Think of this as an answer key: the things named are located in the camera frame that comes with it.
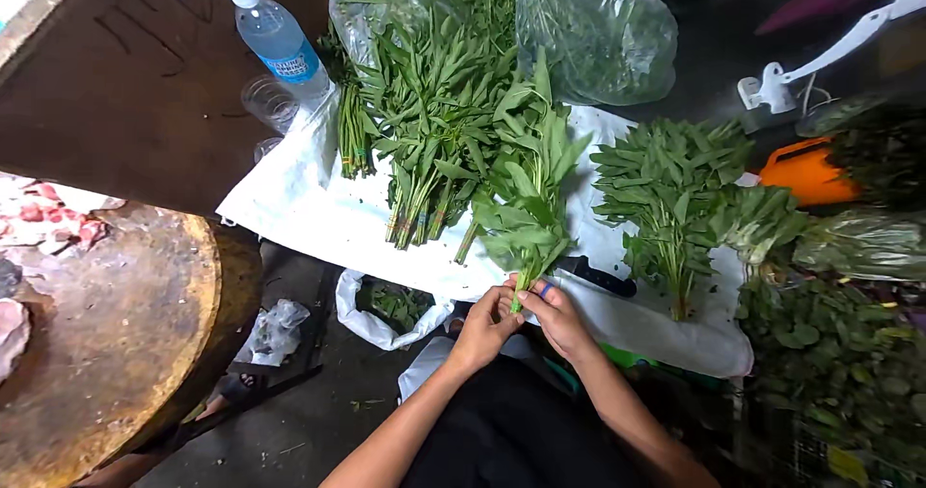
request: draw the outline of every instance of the blue ring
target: blue ring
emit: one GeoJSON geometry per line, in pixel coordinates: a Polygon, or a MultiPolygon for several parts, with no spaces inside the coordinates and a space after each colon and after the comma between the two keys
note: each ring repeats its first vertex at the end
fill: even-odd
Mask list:
{"type": "Polygon", "coordinates": [[[544,285],[544,290],[540,291],[540,297],[546,300],[546,292],[550,291],[551,287],[553,287],[553,284],[550,282],[546,282],[546,285],[544,285]]]}

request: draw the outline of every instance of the orange container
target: orange container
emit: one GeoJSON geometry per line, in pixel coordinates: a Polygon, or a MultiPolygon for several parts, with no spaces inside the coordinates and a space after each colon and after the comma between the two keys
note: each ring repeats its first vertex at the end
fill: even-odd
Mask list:
{"type": "Polygon", "coordinates": [[[858,197],[858,188],[850,179],[842,177],[843,172],[839,168],[826,162],[830,154],[826,143],[830,140],[828,137],[818,137],[775,150],[759,172],[761,183],[791,188],[800,206],[854,200],[858,197]],[[787,156],[799,150],[800,153],[787,156]]]}

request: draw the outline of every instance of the water bottle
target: water bottle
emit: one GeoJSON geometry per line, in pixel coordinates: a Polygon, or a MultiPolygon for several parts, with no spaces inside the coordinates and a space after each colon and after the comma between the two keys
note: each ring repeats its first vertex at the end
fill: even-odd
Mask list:
{"type": "Polygon", "coordinates": [[[273,0],[231,1],[241,39],[301,103],[318,108],[331,82],[293,15],[273,0]]]}

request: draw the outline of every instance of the hand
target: hand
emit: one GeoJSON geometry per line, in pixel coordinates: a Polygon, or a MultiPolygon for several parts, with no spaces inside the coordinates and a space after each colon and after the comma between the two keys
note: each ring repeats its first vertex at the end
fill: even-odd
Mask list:
{"type": "MultiPolygon", "coordinates": [[[[517,273],[512,273],[504,285],[514,288],[517,273]]],[[[570,297],[559,287],[550,287],[544,298],[538,296],[546,287],[546,281],[533,281],[529,291],[518,291],[520,303],[540,320],[540,328],[546,340],[550,342],[559,355],[566,358],[573,366],[585,358],[601,352],[595,339],[572,306],[570,297]]]]}
{"type": "Polygon", "coordinates": [[[501,286],[492,287],[482,295],[469,309],[457,343],[447,357],[447,365],[467,376],[489,365],[508,336],[524,323],[524,316],[512,315],[508,309],[513,297],[513,289],[501,286]],[[500,304],[508,308],[499,308],[500,304]],[[492,321],[492,313],[500,318],[498,323],[492,321]]]}

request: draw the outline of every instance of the knife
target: knife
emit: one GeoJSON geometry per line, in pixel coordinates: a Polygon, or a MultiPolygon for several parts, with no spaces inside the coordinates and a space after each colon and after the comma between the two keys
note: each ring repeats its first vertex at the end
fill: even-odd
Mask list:
{"type": "Polygon", "coordinates": [[[590,281],[618,296],[630,298],[636,294],[636,283],[630,279],[620,280],[610,273],[589,267],[588,257],[585,257],[585,255],[581,257],[559,257],[555,265],[557,268],[569,271],[580,279],[590,281]]]}

